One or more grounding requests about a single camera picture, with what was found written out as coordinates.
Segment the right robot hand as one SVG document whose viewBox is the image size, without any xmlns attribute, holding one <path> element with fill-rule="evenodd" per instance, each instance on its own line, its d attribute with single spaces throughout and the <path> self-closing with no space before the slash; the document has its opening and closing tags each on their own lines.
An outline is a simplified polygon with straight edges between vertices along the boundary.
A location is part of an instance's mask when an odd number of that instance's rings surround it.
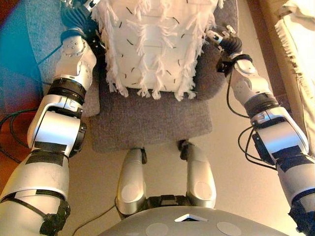
<svg viewBox="0 0 315 236">
<path fill-rule="evenodd" d="M 231 25 L 219 27 L 219 31 L 206 31 L 207 37 L 215 46 L 223 50 L 228 56 L 242 51 L 242 41 Z"/>
</svg>

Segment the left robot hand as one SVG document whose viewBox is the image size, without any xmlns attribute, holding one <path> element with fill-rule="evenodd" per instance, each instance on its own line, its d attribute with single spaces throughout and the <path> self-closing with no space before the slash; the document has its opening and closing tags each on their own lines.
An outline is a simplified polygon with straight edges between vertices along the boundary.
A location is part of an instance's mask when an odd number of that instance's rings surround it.
<svg viewBox="0 0 315 236">
<path fill-rule="evenodd" d="M 91 18 L 93 8 L 99 0 L 62 0 L 61 19 L 67 28 L 85 30 Z"/>
</svg>

